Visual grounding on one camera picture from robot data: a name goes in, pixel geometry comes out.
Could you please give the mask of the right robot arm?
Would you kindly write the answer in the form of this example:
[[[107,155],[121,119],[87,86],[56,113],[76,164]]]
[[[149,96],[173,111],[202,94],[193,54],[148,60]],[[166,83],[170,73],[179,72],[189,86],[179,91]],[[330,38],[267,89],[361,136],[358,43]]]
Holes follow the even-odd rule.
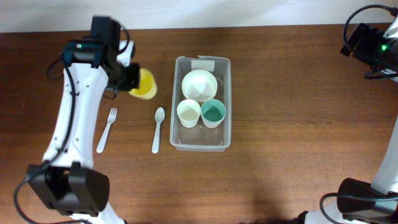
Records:
[[[359,76],[359,63],[338,60],[312,73],[297,130],[303,148],[298,185],[321,200],[307,223],[397,221],[397,88],[381,71]]]

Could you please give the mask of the pink plastic cup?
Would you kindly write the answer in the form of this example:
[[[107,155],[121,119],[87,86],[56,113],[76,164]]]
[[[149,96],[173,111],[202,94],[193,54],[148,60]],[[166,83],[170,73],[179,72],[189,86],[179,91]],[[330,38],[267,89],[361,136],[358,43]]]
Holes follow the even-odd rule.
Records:
[[[219,121],[208,121],[207,119],[203,118],[203,123],[207,128],[210,129],[214,129],[217,128],[221,123],[223,122],[223,120],[219,120]]]

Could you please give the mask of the white plastic cup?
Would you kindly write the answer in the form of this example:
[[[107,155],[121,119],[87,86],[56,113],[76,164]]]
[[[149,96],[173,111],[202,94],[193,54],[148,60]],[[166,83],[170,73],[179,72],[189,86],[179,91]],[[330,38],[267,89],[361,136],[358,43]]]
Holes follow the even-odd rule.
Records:
[[[200,117],[201,107],[195,100],[183,100],[177,106],[177,115],[186,128],[193,128]]]

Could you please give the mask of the teal plastic cup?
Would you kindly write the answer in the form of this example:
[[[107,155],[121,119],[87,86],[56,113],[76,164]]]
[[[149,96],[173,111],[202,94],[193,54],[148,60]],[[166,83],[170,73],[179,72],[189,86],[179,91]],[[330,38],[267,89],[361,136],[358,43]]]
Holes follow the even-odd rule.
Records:
[[[201,117],[209,124],[220,123],[225,116],[226,107],[220,100],[211,99],[201,106]]]

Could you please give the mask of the pale plastic fork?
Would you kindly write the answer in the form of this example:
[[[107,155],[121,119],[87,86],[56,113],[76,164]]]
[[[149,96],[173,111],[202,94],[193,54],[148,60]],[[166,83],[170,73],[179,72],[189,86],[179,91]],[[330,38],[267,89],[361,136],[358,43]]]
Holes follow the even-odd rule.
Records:
[[[108,118],[107,118],[106,126],[104,128],[104,131],[103,131],[103,133],[101,135],[101,138],[100,138],[99,143],[98,143],[97,148],[96,148],[96,152],[99,153],[99,154],[102,153],[104,151],[104,149],[105,149],[105,145],[106,145],[106,141],[107,141],[107,138],[108,138],[108,134],[109,134],[109,131],[111,129],[111,125],[115,122],[115,120],[117,118],[117,113],[118,113],[117,108],[111,108],[111,110],[109,112],[109,115],[108,115]]]

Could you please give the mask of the yellow plastic cup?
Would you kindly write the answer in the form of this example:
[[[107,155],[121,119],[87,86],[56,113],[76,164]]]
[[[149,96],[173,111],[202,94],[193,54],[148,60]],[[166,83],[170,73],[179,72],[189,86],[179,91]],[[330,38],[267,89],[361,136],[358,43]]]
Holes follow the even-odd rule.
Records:
[[[157,93],[157,84],[152,72],[146,68],[140,69],[140,84],[138,89],[132,89],[129,94],[142,100],[150,100]]]

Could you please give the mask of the pale plastic spoon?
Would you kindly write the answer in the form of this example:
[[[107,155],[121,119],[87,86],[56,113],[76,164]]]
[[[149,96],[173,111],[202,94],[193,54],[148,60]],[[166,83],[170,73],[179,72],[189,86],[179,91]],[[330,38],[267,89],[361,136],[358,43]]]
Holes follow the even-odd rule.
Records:
[[[162,107],[159,107],[156,112],[155,112],[155,122],[156,122],[156,127],[155,127],[155,133],[154,133],[154,139],[152,142],[152,153],[157,154],[159,151],[160,147],[160,127],[165,119],[165,111]]]

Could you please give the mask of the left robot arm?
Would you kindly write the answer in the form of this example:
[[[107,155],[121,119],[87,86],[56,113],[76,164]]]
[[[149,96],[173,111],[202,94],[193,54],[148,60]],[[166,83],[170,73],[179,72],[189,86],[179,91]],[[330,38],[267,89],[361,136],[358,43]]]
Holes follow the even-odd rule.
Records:
[[[70,40],[59,61],[63,95],[52,140],[41,165],[30,165],[25,182],[50,210],[73,223],[125,223],[109,203],[109,178],[93,168],[93,137],[105,91],[139,88],[135,46],[121,40],[124,27],[109,16],[93,16],[89,35]]]

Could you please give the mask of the white plastic bowl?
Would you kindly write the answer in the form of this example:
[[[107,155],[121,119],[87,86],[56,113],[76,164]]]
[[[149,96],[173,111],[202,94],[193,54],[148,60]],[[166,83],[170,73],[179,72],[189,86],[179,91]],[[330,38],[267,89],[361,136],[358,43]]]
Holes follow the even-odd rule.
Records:
[[[186,99],[205,102],[213,99],[217,90],[215,76],[206,70],[193,70],[182,80],[182,93]]]

